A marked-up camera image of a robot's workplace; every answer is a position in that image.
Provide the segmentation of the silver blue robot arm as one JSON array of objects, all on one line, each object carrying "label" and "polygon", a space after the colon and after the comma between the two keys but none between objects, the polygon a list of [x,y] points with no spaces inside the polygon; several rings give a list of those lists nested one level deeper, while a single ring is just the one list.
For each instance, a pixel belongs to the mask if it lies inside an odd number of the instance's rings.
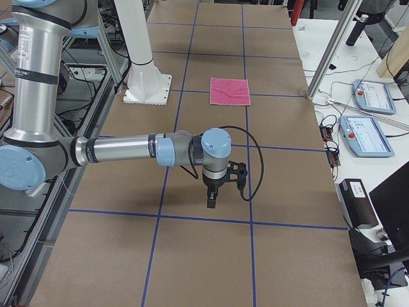
[{"label": "silver blue robot arm", "polygon": [[1,184],[25,191],[90,163],[152,158],[161,166],[200,166],[207,206],[229,180],[231,138],[223,129],[202,135],[185,131],[123,138],[59,138],[54,132],[63,39],[79,30],[97,35],[96,1],[15,1],[19,23],[12,126],[3,135]]}]

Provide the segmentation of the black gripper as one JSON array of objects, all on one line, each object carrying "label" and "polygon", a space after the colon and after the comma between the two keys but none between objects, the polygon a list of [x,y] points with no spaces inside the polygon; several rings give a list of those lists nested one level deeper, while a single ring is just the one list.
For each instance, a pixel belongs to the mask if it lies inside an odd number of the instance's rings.
[{"label": "black gripper", "polygon": [[226,179],[224,177],[218,179],[203,177],[203,182],[207,186],[207,208],[215,208],[217,204],[218,190],[226,183]]}]

